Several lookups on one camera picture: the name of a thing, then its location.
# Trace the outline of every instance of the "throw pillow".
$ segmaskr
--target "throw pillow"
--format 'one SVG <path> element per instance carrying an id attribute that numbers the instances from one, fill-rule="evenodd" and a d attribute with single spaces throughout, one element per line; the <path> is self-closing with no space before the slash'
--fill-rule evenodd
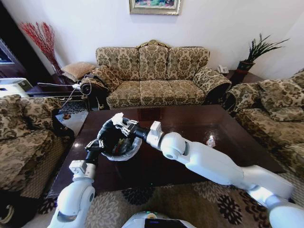
<path id="1" fill-rule="evenodd" d="M 304 92 L 293 80 L 265 80 L 258 83 L 261 103 L 276 121 L 304 120 Z"/>
<path id="2" fill-rule="evenodd" d="M 67 78 L 71 79 L 73 82 L 77 82 L 81 78 L 84 77 L 85 74 L 91 72 L 91 70 L 95 69 L 96 65 L 87 63 L 87 62 L 77 62 L 72 63 L 61 70 L 64 71 L 63 75 Z"/>
<path id="3" fill-rule="evenodd" d="M 107 66 L 100 66 L 92 70 L 92 74 L 97 76 L 113 92 L 123 81 L 116 77 Z"/>
<path id="4" fill-rule="evenodd" d="M 20 95 L 0 98 L 0 139 L 16 138 L 30 133 L 22 118 L 19 100 Z"/>
<path id="5" fill-rule="evenodd" d="M 53 112 L 62 108 L 53 97 L 24 97 L 20 100 L 22 113 L 28 119 L 32 130 L 53 130 Z"/>
<path id="6" fill-rule="evenodd" d="M 266 109 L 304 106 L 303 89 L 290 79 L 265 80 L 258 84 L 263 89 L 261 101 Z"/>

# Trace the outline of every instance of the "floral sofa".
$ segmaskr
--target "floral sofa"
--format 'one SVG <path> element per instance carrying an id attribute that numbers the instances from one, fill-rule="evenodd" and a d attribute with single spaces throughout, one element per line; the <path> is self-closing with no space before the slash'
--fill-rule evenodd
<path id="1" fill-rule="evenodd" d="M 19 227 L 35 214 L 74 133 L 56 119 L 61 104 L 54 98 L 11 95 L 0 106 L 0 227 Z"/>
<path id="2" fill-rule="evenodd" d="M 92 71 L 94 80 L 84 78 L 82 88 L 106 90 L 110 109 L 200 105 L 222 97 L 231 85 L 205 66 L 209 55 L 203 47 L 174 48 L 155 40 L 137 48 L 101 47 L 96 59 L 102 69 Z"/>
<path id="3" fill-rule="evenodd" d="M 304 72 L 286 80 L 239 84 L 225 107 L 283 165 L 304 178 Z"/>

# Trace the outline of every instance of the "sofa armrest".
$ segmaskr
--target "sofa armrest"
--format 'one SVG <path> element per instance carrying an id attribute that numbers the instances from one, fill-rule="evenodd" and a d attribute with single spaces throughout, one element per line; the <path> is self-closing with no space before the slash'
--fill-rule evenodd
<path id="1" fill-rule="evenodd" d="M 81 89 L 88 95 L 90 104 L 97 104 L 98 109 L 109 109 L 106 98 L 110 94 L 108 87 L 94 75 L 89 75 L 81 80 Z"/>
<path id="2" fill-rule="evenodd" d="M 22 113 L 31 130 L 54 131 L 55 115 L 62 108 L 54 97 L 23 97 L 20 100 Z"/>
<path id="3" fill-rule="evenodd" d="M 224 108 L 233 114 L 246 108 L 260 107 L 259 91 L 258 83 L 238 84 L 227 92 Z"/>
<path id="4" fill-rule="evenodd" d="M 231 86 L 231 82 L 226 77 L 208 66 L 198 70 L 193 83 L 205 93 L 205 104 L 218 104 L 218 100 Z"/>

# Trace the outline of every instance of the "painting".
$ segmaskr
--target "painting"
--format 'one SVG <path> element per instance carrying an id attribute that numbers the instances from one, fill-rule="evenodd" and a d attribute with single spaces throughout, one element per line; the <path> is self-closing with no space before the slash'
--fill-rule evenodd
<path id="1" fill-rule="evenodd" d="M 178 15 L 181 0 L 129 0 L 131 14 Z"/>

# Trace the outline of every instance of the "telephone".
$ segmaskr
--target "telephone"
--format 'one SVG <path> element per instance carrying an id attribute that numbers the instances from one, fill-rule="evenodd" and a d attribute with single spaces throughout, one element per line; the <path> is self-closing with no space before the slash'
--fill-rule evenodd
<path id="1" fill-rule="evenodd" d="M 228 67 L 219 65 L 218 66 L 218 72 L 221 73 L 221 74 L 228 74 L 229 70 L 228 70 Z"/>

